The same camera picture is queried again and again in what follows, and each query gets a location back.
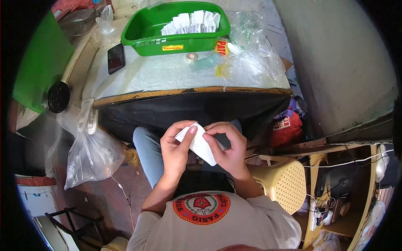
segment plastic chair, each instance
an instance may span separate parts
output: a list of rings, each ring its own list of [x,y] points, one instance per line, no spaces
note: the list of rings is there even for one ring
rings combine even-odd
[[[306,199],[306,176],[303,164],[293,158],[260,155],[261,159],[279,161],[272,166],[248,165],[253,178],[262,185],[265,195],[294,214]]]

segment jeans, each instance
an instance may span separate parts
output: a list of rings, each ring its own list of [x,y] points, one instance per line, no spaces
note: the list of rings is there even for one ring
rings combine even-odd
[[[242,132],[239,120],[234,120],[230,123],[234,125],[240,133]],[[214,137],[223,146],[230,148],[230,141],[225,134],[217,134]],[[151,188],[154,188],[164,170],[162,151],[160,148],[160,137],[146,128],[137,127],[133,133],[133,143],[135,149],[137,149],[139,161],[141,162],[145,176],[147,177]],[[201,170],[220,172],[226,174],[230,178],[232,177],[219,165],[210,166],[207,162],[204,162]]]

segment table surface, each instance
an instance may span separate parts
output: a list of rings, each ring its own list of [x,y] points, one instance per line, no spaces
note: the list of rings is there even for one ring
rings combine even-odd
[[[284,87],[272,81],[263,85],[251,80],[242,86],[215,76],[215,68],[201,72],[192,72],[185,53],[141,57],[133,47],[124,46],[126,66],[109,75],[107,51],[113,46],[101,47],[96,53],[82,99],[122,95],[132,92],[201,88],[209,86],[252,87],[252,88],[290,88],[286,75],[283,75]],[[197,52],[199,59],[205,58],[213,51]]]

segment fingernail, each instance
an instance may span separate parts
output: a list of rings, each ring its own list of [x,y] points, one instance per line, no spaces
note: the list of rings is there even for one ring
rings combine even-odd
[[[208,140],[209,140],[209,137],[207,136],[207,134],[206,134],[206,133],[202,134],[202,137],[203,137],[203,138],[204,138],[204,140],[206,140],[206,141],[208,141]]]
[[[197,127],[196,127],[196,126],[190,127],[190,133],[191,133],[191,134],[194,134],[194,133],[196,132],[196,130],[197,130]]]

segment smartphone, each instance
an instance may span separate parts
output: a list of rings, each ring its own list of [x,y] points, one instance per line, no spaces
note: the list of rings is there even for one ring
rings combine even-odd
[[[107,51],[107,67],[113,74],[125,66],[124,46],[122,43]]]

